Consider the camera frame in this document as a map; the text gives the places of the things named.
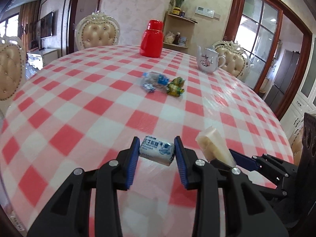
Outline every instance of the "television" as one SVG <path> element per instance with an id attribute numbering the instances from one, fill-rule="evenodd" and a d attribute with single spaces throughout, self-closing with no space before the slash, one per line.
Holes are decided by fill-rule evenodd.
<path id="1" fill-rule="evenodd" d="M 53 36 L 54 12 L 50 12 L 40 20 L 40 38 L 44 39 Z"/>

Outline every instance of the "curtain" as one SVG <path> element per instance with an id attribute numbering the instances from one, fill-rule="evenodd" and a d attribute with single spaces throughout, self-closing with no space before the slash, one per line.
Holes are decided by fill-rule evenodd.
<path id="1" fill-rule="evenodd" d="M 29 50 L 30 42 L 36 38 L 40 0 L 21 5 L 19 13 L 18 37 L 22 40 L 25 51 Z"/>

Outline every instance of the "teapot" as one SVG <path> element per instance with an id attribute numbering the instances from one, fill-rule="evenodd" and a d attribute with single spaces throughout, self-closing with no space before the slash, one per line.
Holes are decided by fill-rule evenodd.
<path id="1" fill-rule="evenodd" d="M 226 59 L 224 56 L 218 56 L 218 52 L 215 51 L 215 47 L 211 46 L 211 48 L 205 48 L 202 50 L 200 46 L 198 46 L 197 51 L 197 66 L 199 70 L 204 71 L 206 73 L 213 73 L 217 69 L 223 67 L 225 65 Z M 218 65 L 218 61 L 220 58 L 224 59 L 222 65 Z"/>

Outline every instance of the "round dining table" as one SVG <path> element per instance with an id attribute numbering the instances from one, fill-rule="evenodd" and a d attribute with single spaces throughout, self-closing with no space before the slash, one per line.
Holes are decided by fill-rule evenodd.
<path id="1" fill-rule="evenodd" d="M 185 92 L 145 92 L 141 79 L 150 71 L 184 78 Z M 293 162 L 271 109 L 228 72 L 206 74 L 195 57 L 167 49 L 159 58 L 141 56 L 138 46 L 129 45 L 81 50 L 45 66 L 15 95 L 0 139 L 4 186 L 29 229 L 74 169 L 97 169 L 129 148 L 134 136 L 142 141 L 147 135 L 169 142 L 179 135 L 184 147 L 205 159 L 195 138 L 210 126 L 230 149 Z M 273 186 L 258 173 L 251 180 Z M 191 236 L 196 195 L 181 185 L 175 161 L 165 166 L 139 158 L 133 185 L 118 192 L 123 236 Z M 92 198 L 90 237 L 93 225 Z"/>

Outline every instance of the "silver bolt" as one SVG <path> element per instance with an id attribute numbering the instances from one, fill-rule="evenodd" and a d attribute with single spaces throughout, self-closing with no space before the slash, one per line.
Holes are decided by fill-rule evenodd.
<path id="1" fill-rule="evenodd" d="M 196 161 L 195 161 L 195 164 L 196 164 L 197 166 L 204 166 L 204 165 L 205 165 L 205 161 L 204 161 L 204 160 L 196 160 Z"/>
<path id="2" fill-rule="evenodd" d="M 109 162 L 109 165 L 110 166 L 117 166 L 119 164 L 119 162 L 117 161 L 117 160 L 111 160 L 110 162 Z"/>
<path id="3" fill-rule="evenodd" d="M 232 168 L 232 173 L 233 173 L 234 175 L 239 175 L 239 174 L 241 173 L 241 171 L 240 171 L 239 168 L 233 167 L 233 168 Z"/>
<path id="4" fill-rule="evenodd" d="M 75 175 L 81 175 L 82 173 L 83 173 L 82 168 L 76 168 L 76 169 L 74 170 L 74 174 L 75 174 Z"/>

